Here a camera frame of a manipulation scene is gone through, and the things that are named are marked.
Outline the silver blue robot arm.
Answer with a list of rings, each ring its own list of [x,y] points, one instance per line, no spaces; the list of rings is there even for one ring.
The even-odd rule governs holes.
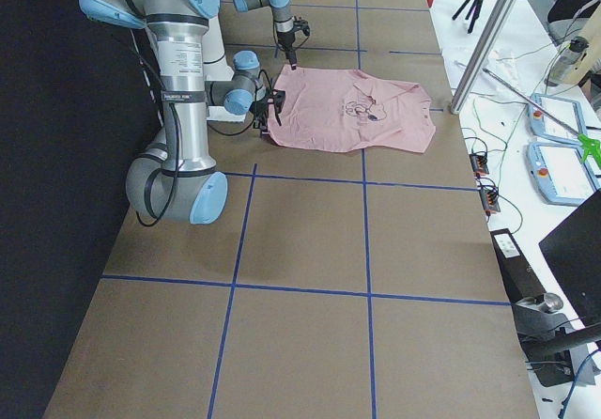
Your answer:
[[[127,197],[139,223],[160,220],[210,224],[228,194],[224,173],[208,151],[209,115],[261,117],[273,96],[261,77],[256,54],[241,51],[227,80],[209,80],[204,52],[221,48],[220,0],[79,0],[93,21],[145,29],[154,39],[158,66],[151,74],[161,88],[163,126],[131,163]]]
[[[233,0],[237,12],[249,12],[260,8],[271,10],[276,46],[284,53],[292,70],[298,66],[294,43],[296,34],[302,30],[302,21],[292,14],[291,0]]]

